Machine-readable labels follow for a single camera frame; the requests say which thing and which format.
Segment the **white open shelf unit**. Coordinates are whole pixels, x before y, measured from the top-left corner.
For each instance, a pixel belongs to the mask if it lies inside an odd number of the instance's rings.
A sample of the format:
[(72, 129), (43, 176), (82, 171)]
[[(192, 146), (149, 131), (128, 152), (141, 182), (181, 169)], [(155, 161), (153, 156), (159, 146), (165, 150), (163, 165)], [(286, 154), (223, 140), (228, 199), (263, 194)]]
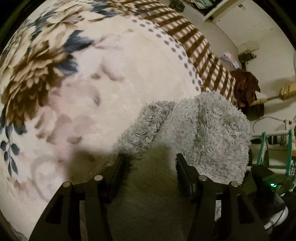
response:
[(180, 13), (184, 11), (185, 6), (198, 11), (202, 21), (217, 22), (225, 16), (230, 10), (240, 6), (244, 1), (237, 0), (222, 0), (222, 1), (170, 1), (169, 7), (177, 9), (177, 5), (182, 3)]

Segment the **floral cream bed blanket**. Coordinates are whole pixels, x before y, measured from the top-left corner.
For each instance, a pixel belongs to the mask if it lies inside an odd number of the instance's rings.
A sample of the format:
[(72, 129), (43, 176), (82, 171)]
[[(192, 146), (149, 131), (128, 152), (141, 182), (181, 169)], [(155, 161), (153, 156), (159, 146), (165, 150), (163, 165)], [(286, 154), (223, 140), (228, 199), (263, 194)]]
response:
[(46, 1), (1, 54), (1, 222), (28, 240), (62, 182), (82, 182), (158, 100), (234, 78), (196, 25), (161, 1)]

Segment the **dark red cloth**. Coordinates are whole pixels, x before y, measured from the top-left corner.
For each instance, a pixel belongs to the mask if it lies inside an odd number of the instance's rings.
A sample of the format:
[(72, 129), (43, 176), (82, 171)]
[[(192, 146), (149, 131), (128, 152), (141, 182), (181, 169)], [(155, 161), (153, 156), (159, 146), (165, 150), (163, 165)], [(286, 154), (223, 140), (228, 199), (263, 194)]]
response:
[(264, 115), (264, 104), (253, 105), (257, 100), (256, 92), (261, 92), (257, 78), (248, 71), (236, 69), (230, 72), (235, 79), (234, 98), (240, 109), (245, 115), (260, 118)]

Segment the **green plastic rack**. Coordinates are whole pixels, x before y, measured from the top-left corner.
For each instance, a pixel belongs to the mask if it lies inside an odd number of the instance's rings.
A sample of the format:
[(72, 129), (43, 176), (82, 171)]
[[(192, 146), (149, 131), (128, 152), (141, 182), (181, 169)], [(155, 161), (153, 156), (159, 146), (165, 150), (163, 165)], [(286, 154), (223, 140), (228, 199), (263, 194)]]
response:
[(295, 130), (252, 134), (249, 157), (250, 166), (263, 165), (295, 184)]

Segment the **grey fluffy pants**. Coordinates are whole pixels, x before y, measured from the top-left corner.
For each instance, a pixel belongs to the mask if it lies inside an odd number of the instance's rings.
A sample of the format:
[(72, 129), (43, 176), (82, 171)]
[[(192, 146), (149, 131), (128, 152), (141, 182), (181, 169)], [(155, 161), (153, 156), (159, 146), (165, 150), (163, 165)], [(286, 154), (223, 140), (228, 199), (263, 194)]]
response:
[(250, 139), (246, 116), (215, 92), (144, 107), (113, 149), (131, 163), (108, 207), (113, 239), (185, 240), (195, 208), (178, 190), (177, 154), (215, 182), (242, 182)]

